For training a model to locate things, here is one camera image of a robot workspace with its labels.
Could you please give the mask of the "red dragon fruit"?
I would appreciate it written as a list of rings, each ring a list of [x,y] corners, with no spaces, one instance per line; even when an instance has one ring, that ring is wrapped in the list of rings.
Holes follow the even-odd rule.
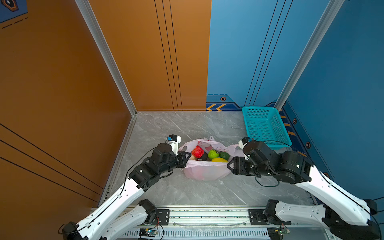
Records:
[[[201,159],[202,156],[204,155],[205,151],[197,146],[194,150],[192,150],[191,154],[196,158],[196,159]]]

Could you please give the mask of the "teal plastic mesh basket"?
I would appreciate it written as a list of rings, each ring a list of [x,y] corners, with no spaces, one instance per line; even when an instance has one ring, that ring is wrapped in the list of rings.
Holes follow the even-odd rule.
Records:
[[[277,109],[271,107],[243,107],[247,136],[267,144],[272,150],[292,146],[290,136]]]

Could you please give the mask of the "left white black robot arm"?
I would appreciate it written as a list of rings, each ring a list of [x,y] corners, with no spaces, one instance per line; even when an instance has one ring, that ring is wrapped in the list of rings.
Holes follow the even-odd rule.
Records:
[[[178,151],[178,143],[160,143],[146,152],[127,170],[121,187],[100,207],[78,223],[69,222],[58,229],[65,240],[112,240],[125,230],[153,219],[155,206],[141,201],[126,217],[120,214],[160,179],[174,169],[185,168],[192,154]]]

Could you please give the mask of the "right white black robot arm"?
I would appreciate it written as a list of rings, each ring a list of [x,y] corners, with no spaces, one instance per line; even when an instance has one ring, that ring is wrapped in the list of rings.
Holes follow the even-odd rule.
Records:
[[[227,164],[233,174],[255,179],[273,177],[278,183],[288,183],[307,191],[321,202],[310,207],[269,200],[263,211],[267,223],[281,227],[306,223],[324,228],[342,240],[384,238],[374,217],[378,212],[375,200],[352,195],[321,173],[309,158],[297,152],[276,153],[266,143],[248,137],[239,144],[242,156],[232,158]]]

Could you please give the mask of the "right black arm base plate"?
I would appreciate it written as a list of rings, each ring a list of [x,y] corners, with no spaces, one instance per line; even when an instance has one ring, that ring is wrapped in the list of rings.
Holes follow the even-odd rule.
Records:
[[[249,220],[252,226],[256,225],[291,225],[291,221],[284,222],[274,215],[265,215],[263,209],[249,209]]]

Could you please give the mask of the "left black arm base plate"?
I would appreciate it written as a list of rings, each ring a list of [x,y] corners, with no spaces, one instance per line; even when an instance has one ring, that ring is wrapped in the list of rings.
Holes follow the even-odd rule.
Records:
[[[168,226],[170,220],[170,209],[157,209],[155,213],[151,213],[149,217],[141,224],[143,226],[154,226],[160,224]]]

